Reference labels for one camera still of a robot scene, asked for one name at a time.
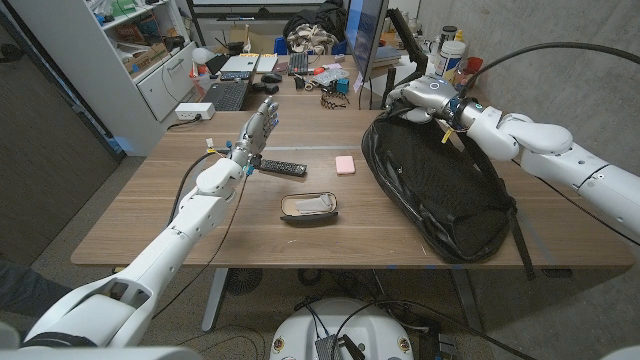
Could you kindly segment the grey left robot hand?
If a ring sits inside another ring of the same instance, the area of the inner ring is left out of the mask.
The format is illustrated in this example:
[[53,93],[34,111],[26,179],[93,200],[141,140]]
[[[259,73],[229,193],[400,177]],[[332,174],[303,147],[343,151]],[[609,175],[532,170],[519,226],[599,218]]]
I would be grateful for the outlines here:
[[279,104],[272,96],[260,104],[258,110],[242,127],[237,142],[230,150],[228,157],[232,161],[246,166],[253,157],[262,152],[272,130],[279,122],[278,107]]

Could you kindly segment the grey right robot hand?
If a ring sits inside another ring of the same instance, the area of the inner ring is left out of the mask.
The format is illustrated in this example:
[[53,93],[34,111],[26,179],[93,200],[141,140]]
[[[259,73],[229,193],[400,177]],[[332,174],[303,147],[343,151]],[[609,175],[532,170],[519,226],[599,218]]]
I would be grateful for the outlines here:
[[398,85],[387,96],[385,109],[391,113],[407,110],[399,117],[417,124],[433,119],[451,120],[450,101],[456,97],[457,91],[451,84],[428,74]]

